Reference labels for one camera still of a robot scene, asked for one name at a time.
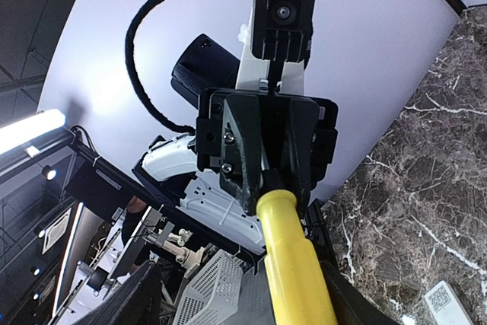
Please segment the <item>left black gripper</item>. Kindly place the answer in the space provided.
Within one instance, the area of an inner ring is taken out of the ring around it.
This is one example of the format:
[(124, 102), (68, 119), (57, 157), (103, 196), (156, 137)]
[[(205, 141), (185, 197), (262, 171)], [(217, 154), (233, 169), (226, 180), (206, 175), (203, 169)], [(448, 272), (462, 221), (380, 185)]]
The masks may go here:
[(209, 88), (198, 102), (196, 163), (256, 214), (263, 171), (276, 170), (303, 217), (310, 191), (333, 161), (339, 108), (320, 97)]

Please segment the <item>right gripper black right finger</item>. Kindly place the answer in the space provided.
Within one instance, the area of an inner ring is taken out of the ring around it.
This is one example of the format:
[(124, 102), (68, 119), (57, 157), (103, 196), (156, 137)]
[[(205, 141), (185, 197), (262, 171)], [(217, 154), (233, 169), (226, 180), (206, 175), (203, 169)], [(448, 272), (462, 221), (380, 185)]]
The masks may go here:
[(369, 302), (331, 263), (323, 261), (323, 275), (338, 324), (397, 325)]

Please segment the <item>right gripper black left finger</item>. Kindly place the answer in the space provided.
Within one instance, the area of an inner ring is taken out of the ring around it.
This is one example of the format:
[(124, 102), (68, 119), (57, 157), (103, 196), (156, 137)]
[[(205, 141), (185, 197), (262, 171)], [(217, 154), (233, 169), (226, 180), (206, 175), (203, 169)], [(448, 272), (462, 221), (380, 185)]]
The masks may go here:
[(76, 324), (159, 324), (161, 311), (161, 271), (154, 262), (145, 262), (101, 306)]

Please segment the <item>yellow handled screwdriver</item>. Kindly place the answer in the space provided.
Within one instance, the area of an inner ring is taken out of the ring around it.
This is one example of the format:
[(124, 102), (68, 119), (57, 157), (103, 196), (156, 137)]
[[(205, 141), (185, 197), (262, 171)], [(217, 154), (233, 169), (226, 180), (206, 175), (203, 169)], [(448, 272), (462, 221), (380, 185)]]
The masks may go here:
[(337, 324), (313, 244), (304, 234), (296, 196), (276, 170), (263, 171), (256, 215), (266, 242), (265, 268), (277, 324)]

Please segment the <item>white remote control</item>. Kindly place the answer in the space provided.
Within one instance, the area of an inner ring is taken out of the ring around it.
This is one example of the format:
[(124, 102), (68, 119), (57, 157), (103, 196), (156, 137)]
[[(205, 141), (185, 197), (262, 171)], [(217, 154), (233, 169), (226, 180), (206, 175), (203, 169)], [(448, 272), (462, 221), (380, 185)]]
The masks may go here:
[(425, 294), (425, 302), (437, 325), (473, 325), (459, 298), (444, 280)]

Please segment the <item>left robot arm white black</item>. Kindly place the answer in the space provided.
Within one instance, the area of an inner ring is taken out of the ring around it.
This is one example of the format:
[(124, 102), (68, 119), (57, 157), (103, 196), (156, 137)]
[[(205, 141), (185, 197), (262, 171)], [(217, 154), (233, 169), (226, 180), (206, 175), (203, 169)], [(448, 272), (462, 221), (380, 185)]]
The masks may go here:
[(287, 190), (304, 216), (333, 160), (338, 106), (304, 95), (315, 0), (253, 0), (241, 57), (200, 35), (177, 60), (173, 89), (198, 111), (194, 126), (168, 119), (151, 102), (135, 67), (135, 35), (166, 0), (147, 0), (125, 37), (136, 96), (172, 139), (156, 139), (134, 174), (161, 203), (253, 254), (266, 249), (258, 199)]

